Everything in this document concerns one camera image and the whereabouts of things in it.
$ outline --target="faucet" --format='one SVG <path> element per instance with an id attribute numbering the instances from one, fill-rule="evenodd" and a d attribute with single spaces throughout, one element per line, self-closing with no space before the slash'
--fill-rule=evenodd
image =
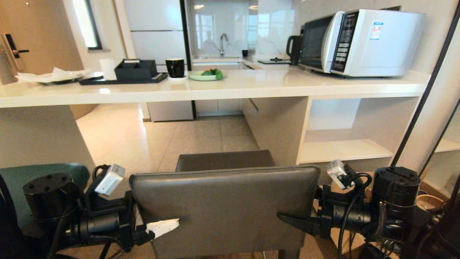
<path id="1" fill-rule="evenodd" d="M 223 57 L 225 55 L 225 52 L 224 52 L 224 41 L 223 41 L 223 38 L 225 37 L 225 40 L 227 41 L 227 44 L 229 42 L 229 38 L 227 37 L 227 35 L 225 33 L 223 33 L 221 36 L 220 36 L 220 56 Z"/>

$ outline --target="microwave door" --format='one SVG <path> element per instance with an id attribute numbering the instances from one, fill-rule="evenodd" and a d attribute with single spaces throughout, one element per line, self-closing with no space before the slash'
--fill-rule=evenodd
<path id="1" fill-rule="evenodd" d="M 324 72 L 322 64 L 323 42 L 334 15 L 306 22 L 300 51 L 299 65 Z"/>
<path id="2" fill-rule="evenodd" d="M 339 41 L 339 32 L 342 25 L 344 12 L 337 12 L 329 23 L 321 50 L 322 71 L 325 73 L 331 72 L 332 61 L 334 60 L 335 47 Z"/>

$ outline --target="kettle handle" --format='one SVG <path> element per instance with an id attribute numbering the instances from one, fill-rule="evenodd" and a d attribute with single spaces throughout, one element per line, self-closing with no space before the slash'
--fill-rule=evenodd
<path id="1" fill-rule="evenodd" d="M 288 39 L 287 39 L 287 45 L 286 45 L 286 54 L 290 57 L 291 56 L 291 51 L 290 51 L 290 47 L 291 47 L 291 41 L 294 40 L 296 36 L 295 35 L 292 35 L 290 36 Z"/>

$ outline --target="microwave control panel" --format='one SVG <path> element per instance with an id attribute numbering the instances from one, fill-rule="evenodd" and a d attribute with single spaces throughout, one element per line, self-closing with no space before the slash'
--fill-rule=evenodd
<path id="1" fill-rule="evenodd" d="M 343 16 L 339 32 L 339 40 L 337 42 L 337 47 L 335 48 L 331 70 L 338 72 L 345 71 L 345 65 L 348 59 L 348 53 L 350 52 L 351 40 L 353 40 L 358 14 L 359 11 L 345 13 Z"/>

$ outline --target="green plate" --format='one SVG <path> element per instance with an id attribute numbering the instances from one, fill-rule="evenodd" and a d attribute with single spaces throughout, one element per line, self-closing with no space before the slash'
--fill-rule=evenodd
<path id="1" fill-rule="evenodd" d="M 189 77 L 190 79 L 193 79 L 193 80 L 197 80 L 197 81 L 216 81 L 216 80 L 219 80 L 216 78 L 216 76 L 202 76 L 201 74 L 203 73 L 204 71 L 201 70 L 201 71 L 192 71 L 189 73 Z M 227 77 L 226 73 L 224 71 L 222 71 L 222 73 L 224 74 L 224 78 Z"/>

